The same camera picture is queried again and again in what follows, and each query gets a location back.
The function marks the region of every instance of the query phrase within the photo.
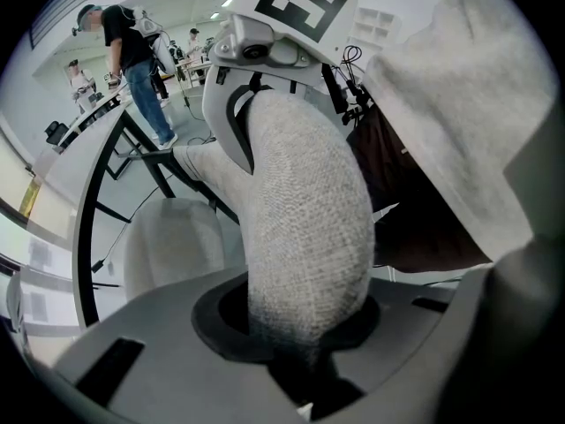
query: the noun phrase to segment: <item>black t-shirt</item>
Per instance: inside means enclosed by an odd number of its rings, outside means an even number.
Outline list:
[[[102,25],[107,47],[115,39],[122,39],[122,71],[153,56],[153,51],[141,33],[131,29],[135,25],[132,10],[117,4],[110,6],[102,12]]]

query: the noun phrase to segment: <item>chair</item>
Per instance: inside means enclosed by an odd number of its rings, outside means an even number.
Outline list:
[[[50,125],[48,125],[47,129],[45,129],[47,142],[50,145],[58,145],[67,132],[69,132],[69,128],[66,125],[59,123],[58,121],[53,121]]]
[[[150,201],[128,231],[125,297],[222,270],[224,263],[222,229],[210,206],[181,198]]]

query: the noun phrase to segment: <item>gray knit fabric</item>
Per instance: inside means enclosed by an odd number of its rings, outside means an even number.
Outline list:
[[[531,239],[507,168],[559,83],[510,0],[441,1],[431,26],[372,58],[363,84],[491,260]]]
[[[218,143],[175,148],[175,157],[223,191],[239,216],[252,332],[312,353],[367,294],[373,224],[365,182],[337,129],[293,95],[258,93],[248,131],[253,176]]]

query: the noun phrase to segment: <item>ceiling light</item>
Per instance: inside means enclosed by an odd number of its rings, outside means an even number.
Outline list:
[[[223,2],[222,6],[225,8],[226,6],[230,6],[232,0],[226,0],[225,2]]]

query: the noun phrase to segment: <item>gray plastic base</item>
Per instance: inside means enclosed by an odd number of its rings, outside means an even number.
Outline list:
[[[207,290],[245,269],[228,269],[151,291],[91,328],[59,360],[56,371],[76,382],[119,338],[145,345],[108,410],[139,423],[304,422],[267,368],[226,361],[191,324],[192,306]],[[472,272],[455,293],[372,280],[380,322],[358,348],[334,354],[340,376],[366,393],[323,421],[432,422],[441,388],[464,346],[486,273]],[[445,313],[412,304],[425,297]],[[89,413],[92,422],[104,421]]]

